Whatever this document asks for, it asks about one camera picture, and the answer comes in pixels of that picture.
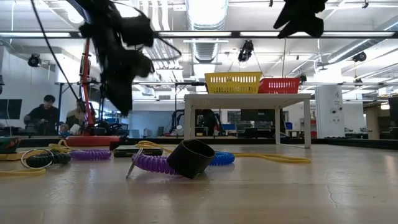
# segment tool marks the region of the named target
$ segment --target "computer screen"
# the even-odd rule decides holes
[[[241,121],[275,121],[275,110],[241,110]]]
[[[21,108],[22,100],[0,100],[0,119],[19,119]]]
[[[391,121],[398,121],[398,97],[388,98]]]

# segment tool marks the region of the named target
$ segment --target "black cup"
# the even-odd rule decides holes
[[[177,173],[193,179],[205,171],[215,155],[215,151],[207,144],[190,139],[180,142],[167,158],[167,163]]]

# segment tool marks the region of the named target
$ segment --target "camera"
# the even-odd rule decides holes
[[[32,54],[27,61],[27,64],[32,68],[39,68],[42,66],[42,60],[39,54]]]

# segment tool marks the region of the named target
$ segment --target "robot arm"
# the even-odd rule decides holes
[[[140,49],[125,49],[123,43],[128,47],[152,47],[155,34],[150,28],[150,19],[140,11],[140,16],[122,17],[109,0],[67,1],[85,20],[79,30],[84,38],[93,41],[102,68],[104,96],[123,115],[127,115],[132,109],[133,79],[137,75],[147,77],[154,73],[154,66]]]

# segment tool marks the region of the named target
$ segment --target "wooden table surface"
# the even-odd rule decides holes
[[[129,158],[72,161],[39,177],[0,178],[1,223],[397,223],[396,151],[313,145],[213,146],[307,157],[237,158],[193,180],[134,169]],[[1,170],[20,169],[1,162]]]

